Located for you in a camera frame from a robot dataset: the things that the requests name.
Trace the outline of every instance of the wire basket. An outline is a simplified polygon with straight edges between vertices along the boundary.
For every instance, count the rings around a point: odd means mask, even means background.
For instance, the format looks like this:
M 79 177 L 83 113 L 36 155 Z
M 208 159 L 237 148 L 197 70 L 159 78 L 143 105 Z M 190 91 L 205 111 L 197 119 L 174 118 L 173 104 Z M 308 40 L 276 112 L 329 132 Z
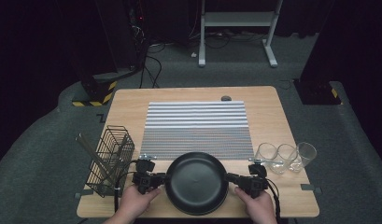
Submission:
M 108 125 L 96 149 L 97 155 L 107 164 L 108 169 L 92 160 L 86 185 L 101 197 L 115 194 L 115 183 L 120 179 L 123 189 L 133 157 L 134 143 L 123 126 Z

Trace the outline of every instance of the white table leg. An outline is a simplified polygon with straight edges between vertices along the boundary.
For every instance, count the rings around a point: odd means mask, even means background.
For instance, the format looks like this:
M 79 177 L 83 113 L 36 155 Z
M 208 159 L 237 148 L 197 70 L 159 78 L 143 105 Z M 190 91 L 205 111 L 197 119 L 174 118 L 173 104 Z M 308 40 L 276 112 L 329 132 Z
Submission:
M 272 48 L 270 47 L 270 44 L 272 43 L 272 38 L 273 38 L 273 35 L 275 34 L 275 28 L 277 25 L 278 16 L 280 15 L 280 9 L 281 9 L 282 4 L 283 4 L 283 0 L 278 0 L 277 6 L 276 6 L 276 11 L 275 11 L 275 14 L 272 18 L 272 23 L 271 23 L 270 28 L 269 28 L 269 34 L 267 36 L 267 39 L 264 39 L 262 41 L 263 47 L 264 47 L 265 52 L 266 52 L 266 56 L 269 60 L 269 64 L 271 67 L 278 67 L 275 54 L 273 53 Z

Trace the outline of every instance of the clear drinking glass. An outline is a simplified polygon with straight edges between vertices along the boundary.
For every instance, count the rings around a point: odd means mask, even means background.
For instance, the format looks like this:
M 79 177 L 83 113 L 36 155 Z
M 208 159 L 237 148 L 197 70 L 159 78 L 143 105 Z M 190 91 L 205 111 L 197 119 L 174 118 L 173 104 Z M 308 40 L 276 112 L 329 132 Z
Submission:
M 277 156 L 269 164 L 269 168 L 278 175 L 284 174 L 289 169 L 290 164 L 298 157 L 298 151 L 295 147 L 288 144 L 282 144 L 277 149 Z
M 258 146 L 255 160 L 261 165 L 268 165 L 277 155 L 277 148 L 270 143 L 262 143 Z
M 289 169 L 293 172 L 300 172 L 307 164 L 316 158 L 317 151 L 315 147 L 306 142 L 299 143 L 296 146 L 296 149 L 298 151 L 298 156 L 290 164 Z

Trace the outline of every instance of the dark background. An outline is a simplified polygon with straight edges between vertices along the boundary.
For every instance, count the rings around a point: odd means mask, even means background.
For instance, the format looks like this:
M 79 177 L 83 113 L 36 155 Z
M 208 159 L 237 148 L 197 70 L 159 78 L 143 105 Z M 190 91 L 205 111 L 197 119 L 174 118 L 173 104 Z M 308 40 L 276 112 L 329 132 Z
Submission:
M 169 5 L 172 1 L 162 2 Z M 192 27 L 197 5 L 188 0 L 176 2 L 188 11 L 173 11 L 173 15 L 187 15 L 185 25 Z M 208 2 L 211 10 L 266 10 L 271 6 L 266 1 Z M 79 81 L 68 49 L 63 48 L 58 15 L 53 0 L 0 1 L 0 160 L 24 130 L 56 107 L 60 92 Z M 302 37 L 318 32 L 308 61 L 310 69 L 303 78 L 341 81 L 362 128 L 382 157 L 382 1 L 284 1 L 277 35 L 299 33 Z

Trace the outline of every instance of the black cable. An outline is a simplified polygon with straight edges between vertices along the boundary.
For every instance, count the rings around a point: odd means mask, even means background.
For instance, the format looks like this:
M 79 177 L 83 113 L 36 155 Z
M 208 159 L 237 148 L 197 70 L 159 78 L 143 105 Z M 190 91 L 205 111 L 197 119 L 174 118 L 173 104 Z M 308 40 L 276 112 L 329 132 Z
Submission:
M 144 78 L 144 70 L 145 70 L 145 65 L 142 67 L 140 86 L 138 87 L 138 89 L 142 88 L 142 79 Z
M 234 36 L 231 36 L 231 41 L 233 41 L 233 42 L 251 42 L 251 41 L 255 41 L 252 39 L 254 36 L 255 35 L 250 35 L 250 37 L 248 37 L 248 38 L 241 39 L 241 38 L 236 38 L 236 35 L 234 35 Z
M 257 41 L 257 40 L 263 39 L 266 36 L 266 34 L 263 34 L 263 35 L 259 36 L 258 38 L 253 39 L 253 37 L 255 37 L 255 36 L 256 35 L 251 35 L 251 37 L 248 39 L 236 39 L 236 38 L 234 38 L 234 36 L 232 36 L 231 41 L 233 41 L 233 42 L 252 42 L 252 41 Z
M 273 193 L 273 199 L 275 200 L 275 205 L 276 205 L 276 221 L 277 221 L 277 223 L 281 223 L 281 216 L 280 216 L 280 211 L 281 211 L 281 209 L 280 209 L 280 200 L 278 199 L 278 197 L 279 197 L 280 195 L 279 195 L 279 192 L 278 192 L 278 188 L 277 188 L 276 184 L 275 184 L 272 180 L 270 180 L 270 179 L 266 179 L 266 180 L 268 180 L 267 185 L 268 185 L 269 189 L 272 191 L 272 193 Z M 271 185 L 269 182 L 272 183 L 272 184 L 275 186 L 276 191 L 277 191 L 277 194 L 276 194 L 276 192 L 273 190 L 272 185 Z
M 152 59 L 152 60 L 155 60 L 155 61 L 159 64 L 159 71 L 158 71 L 158 74 L 157 74 L 156 77 L 154 78 L 154 80 L 153 80 L 153 84 L 152 84 L 152 89 L 153 89 L 153 88 L 155 88 L 155 86 L 158 87 L 158 86 L 157 86 L 157 80 L 158 80 L 159 75 L 160 75 L 161 72 L 162 72 L 162 64 L 161 64 L 161 62 L 160 62 L 159 60 L 157 60 L 156 58 L 153 58 L 153 57 L 150 57 L 150 56 L 147 56 L 147 58 L 150 58 L 150 59 Z
M 120 187 L 119 187 L 119 184 L 120 184 L 120 180 L 128 175 L 128 174 L 133 174 L 135 172 L 127 172 L 127 173 L 124 173 L 123 175 L 121 175 L 118 179 L 117 179 L 117 182 L 115 183 L 115 196 L 114 196 L 114 204 L 115 204 L 115 212 L 118 211 L 118 208 L 119 208 L 119 190 L 120 190 Z
M 230 38 L 227 34 L 225 34 L 225 33 L 222 33 L 222 36 L 227 37 L 226 42 L 225 42 L 222 46 L 219 46 L 219 47 L 213 47 L 213 46 L 208 45 L 207 43 L 205 43 L 205 45 L 206 45 L 207 47 L 211 48 L 211 49 L 222 49 L 222 48 L 224 48 L 225 46 L 227 46 L 227 45 L 229 44 L 229 42 L 231 42 L 231 38 Z
M 155 46 L 149 46 L 149 47 L 150 47 L 150 48 L 152 48 L 152 47 L 158 47 L 158 46 L 160 46 L 160 45 L 162 45 L 163 48 L 161 48 L 161 49 L 159 49 L 159 50 L 156 50 L 156 51 L 148 51 L 148 53 L 159 53 L 159 52 L 161 52 L 162 50 L 164 50 L 165 47 L 166 47 L 166 44 L 165 44 L 165 43 L 162 43 L 162 44 L 159 44 L 159 45 L 155 45 Z
M 126 74 L 123 74 L 123 75 L 119 75 L 118 77 L 113 77 L 113 78 L 108 78 L 108 79 L 97 79 L 97 83 L 111 83 L 111 82 L 114 82 L 114 81 L 118 81 L 120 79 L 123 79 L 123 78 L 127 78 L 127 77 L 131 77 L 135 74 L 137 74 L 141 69 L 140 68 L 136 68 L 135 70 L 129 72 L 129 73 L 126 73 Z
M 126 164 L 126 166 L 129 166 L 130 167 L 130 164 L 133 163 L 133 162 L 137 162 L 137 161 L 128 161 L 128 163 Z M 115 195 L 114 195 L 114 204 L 115 204 L 115 212 L 118 211 L 118 207 L 119 207 L 119 184 L 120 184 L 120 180 L 128 175 L 128 174 L 131 174 L 131 173 L 135 173 L 135 172 L 126 172 L 124 173 L 123 175 L 119 176 L 118 179 L 117 179 L 117 182 L 115 183 Z
M 152 82 L 152 89 L 154 89 L 155 86 L 156 86 L 157 88 L 160 88 L 159 85 L 158 85 L 158 83 L 156 82 L 155 77 L 150 73 L 149 69 L 148 69 L 147 67 L 145 67 L 145 69 L 147 69 L 148 74 L 149 74 L 150 82 Z
M 190 34 L 188 35 L 188 37 L 191 37 L 191 35 L 193 34 L 195 28 L 196 28 L 196 24 L 197 24 L 197 19 L 199 18 L 199 1 L 196 1 L 196 15 L 194 16 L 194 24 L 193 24 L 193 28 L 191 29 L 191 32 Z
M 83 218 L 78 224 L 82 224 L 82 223 L 84 223 L 87 220 L 89 220 L 89 219 L 88 218 Z
M 282 82 L 288 82 L 288 87 L 281 87 L 281 86 L 278 86 L 280 89 L 283 89 L 283 90 L 289 90 L 292 85 L 291 85 L 291 81 L 290 80 L 279 80 L 279 81 L 282 81 Z

